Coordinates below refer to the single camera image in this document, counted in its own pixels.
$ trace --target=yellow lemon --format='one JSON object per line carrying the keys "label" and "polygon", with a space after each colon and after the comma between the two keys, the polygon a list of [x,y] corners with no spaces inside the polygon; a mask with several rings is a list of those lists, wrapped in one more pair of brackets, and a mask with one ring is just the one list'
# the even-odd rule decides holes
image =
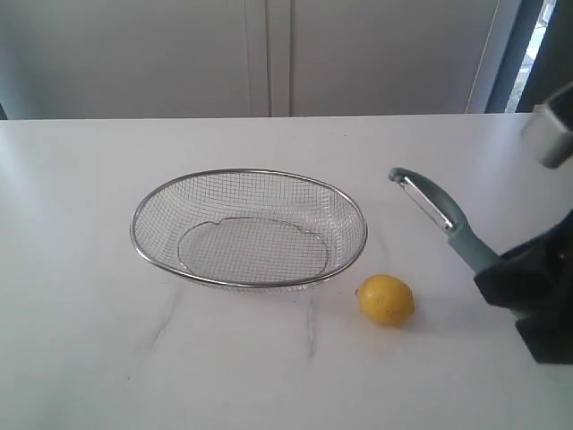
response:
{"label": "yellow lemon", "polygon": [[393,276],[371,276],[355,294],[362,312],[378,324],[398,327],[414,313],[412,290]]}

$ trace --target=cabinet door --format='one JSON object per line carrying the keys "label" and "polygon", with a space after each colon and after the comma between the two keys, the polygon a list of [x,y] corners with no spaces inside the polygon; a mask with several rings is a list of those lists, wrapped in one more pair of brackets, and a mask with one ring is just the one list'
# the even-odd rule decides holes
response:
{"label": "cabinet door", "polygon": [[[274,64],[270,69],[273,110],[293,116],[463,113],[489,35],[502,47],[509,35],[511,22],[503,24],[507,34],[492,32],[498,9],[511,15],[515,3],[270,0],[271,36],[285,26],[277,17],[273,30],[273,10],[291,11],[290,46],[270,41],[271,61],[275,50],[290,54],[286,79],[275,76]],[[486,60],[491,81],[495,65]]]}
{"label": "cabinet door", "polygon": [[11,118],[266,116],[265,0],[0,0]]}

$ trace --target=peeler handle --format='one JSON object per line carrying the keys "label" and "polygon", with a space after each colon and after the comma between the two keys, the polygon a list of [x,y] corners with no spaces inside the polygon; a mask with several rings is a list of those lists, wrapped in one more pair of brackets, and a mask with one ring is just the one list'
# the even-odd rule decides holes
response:
{"label": "peeler handle", "polygon": [[479,273],[500,262],[500,257],[469,226],[466,214],[448,193],[419,173],[393,168],[389,179],[399,184],[414,202],[448,235],[449,245]]}

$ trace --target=oval mesh basket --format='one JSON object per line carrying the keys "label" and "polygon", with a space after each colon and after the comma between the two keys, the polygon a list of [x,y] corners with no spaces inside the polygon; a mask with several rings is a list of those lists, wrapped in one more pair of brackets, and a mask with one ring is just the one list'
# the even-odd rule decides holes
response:
{"label": "oval mesh basket", "polygon": [[303,289],[350,266],[367,227],[332,185],[253,169],[170,181],[140,203],[132,241],[146,260],[189,280],[241,290]]}

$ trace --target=table surface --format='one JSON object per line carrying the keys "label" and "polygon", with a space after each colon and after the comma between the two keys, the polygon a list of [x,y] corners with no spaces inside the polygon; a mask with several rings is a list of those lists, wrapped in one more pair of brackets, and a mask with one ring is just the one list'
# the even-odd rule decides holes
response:
{"label": "table surface", "polygon": [[[0,123],[0,427],[569,429],[573,367],[537,365],[391,167],[442,185],[504,251],[559,221],[573,163],[537,164],[525,115]],[[129,238],[153,188],[273,168],[353,196],[370,229],[310,291],[239,294],[145,262]],[[361,281],[415,293],[407,327],[360,315]],[[309,337],[309,322],[313,340]]]}

